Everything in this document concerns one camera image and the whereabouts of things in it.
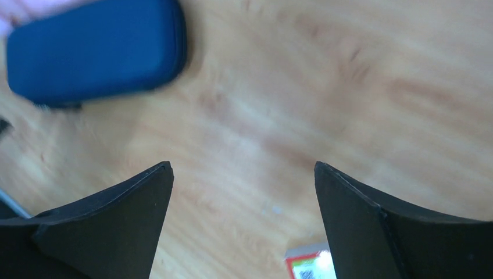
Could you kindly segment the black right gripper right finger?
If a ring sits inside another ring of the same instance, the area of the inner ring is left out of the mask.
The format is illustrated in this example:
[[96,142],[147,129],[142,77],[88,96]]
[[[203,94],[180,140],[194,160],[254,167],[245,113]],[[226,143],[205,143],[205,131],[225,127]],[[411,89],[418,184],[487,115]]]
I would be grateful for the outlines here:
[[327,163],[315,189],[337,278],[491,278],[492,222],[436,212]]

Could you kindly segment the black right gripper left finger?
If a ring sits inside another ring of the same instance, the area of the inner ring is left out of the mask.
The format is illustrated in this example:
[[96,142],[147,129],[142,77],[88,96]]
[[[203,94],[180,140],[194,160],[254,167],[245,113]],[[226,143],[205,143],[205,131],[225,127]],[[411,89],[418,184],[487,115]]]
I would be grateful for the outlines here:
[[32,217],[1,193],[1,277],[148,278],[173,180],[160,162]]

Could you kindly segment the red comic book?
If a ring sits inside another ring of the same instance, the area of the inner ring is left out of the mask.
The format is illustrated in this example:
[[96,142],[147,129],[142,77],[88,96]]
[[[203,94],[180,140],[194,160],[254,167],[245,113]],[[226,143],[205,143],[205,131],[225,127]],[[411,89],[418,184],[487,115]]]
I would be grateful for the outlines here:
[[299,246],[286,251],[284,261],[291,279],[336,279],[327,242]]

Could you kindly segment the pink student backpack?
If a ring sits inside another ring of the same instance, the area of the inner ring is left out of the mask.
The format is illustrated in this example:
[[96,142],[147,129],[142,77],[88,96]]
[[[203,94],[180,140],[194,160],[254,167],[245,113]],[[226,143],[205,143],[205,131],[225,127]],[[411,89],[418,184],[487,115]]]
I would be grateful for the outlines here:
[[1,38],[16,27],[35,19],[75,8],[90,1],[81,0],[1,0]]

